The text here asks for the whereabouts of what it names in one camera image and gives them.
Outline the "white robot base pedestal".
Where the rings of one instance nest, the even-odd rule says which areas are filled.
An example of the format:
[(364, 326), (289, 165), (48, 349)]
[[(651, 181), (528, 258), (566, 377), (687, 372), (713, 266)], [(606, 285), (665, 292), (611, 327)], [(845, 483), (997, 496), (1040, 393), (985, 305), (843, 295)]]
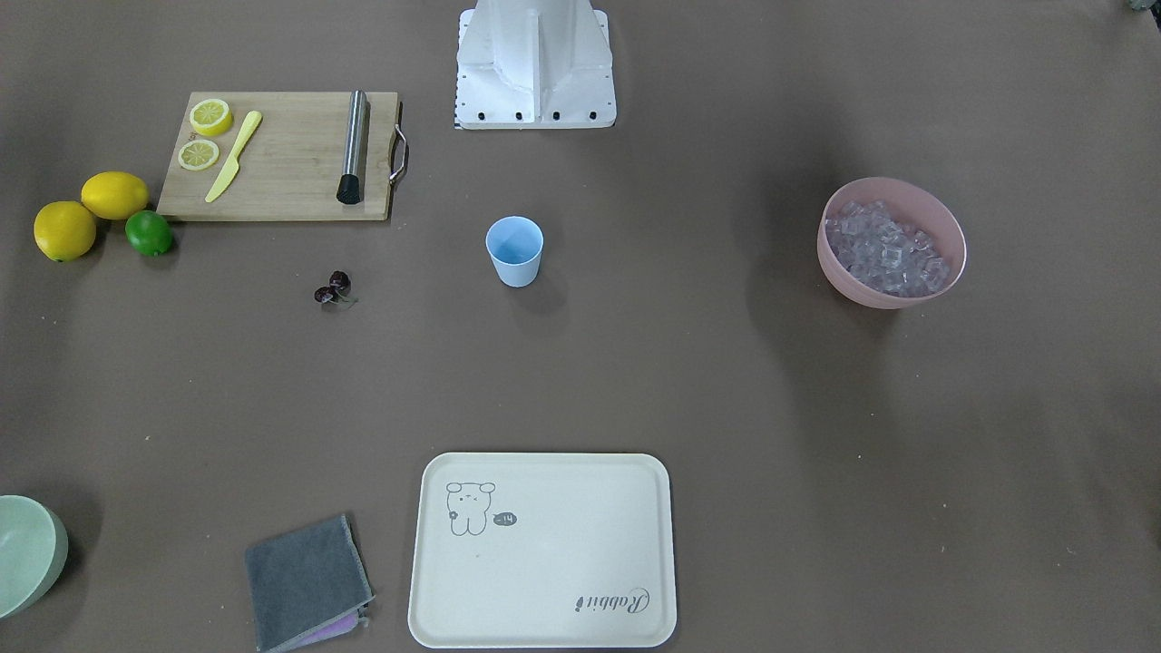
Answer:
[(615, 124), (610, 17), (589, 1), (478, 1), (457, 26), (455, 128)]

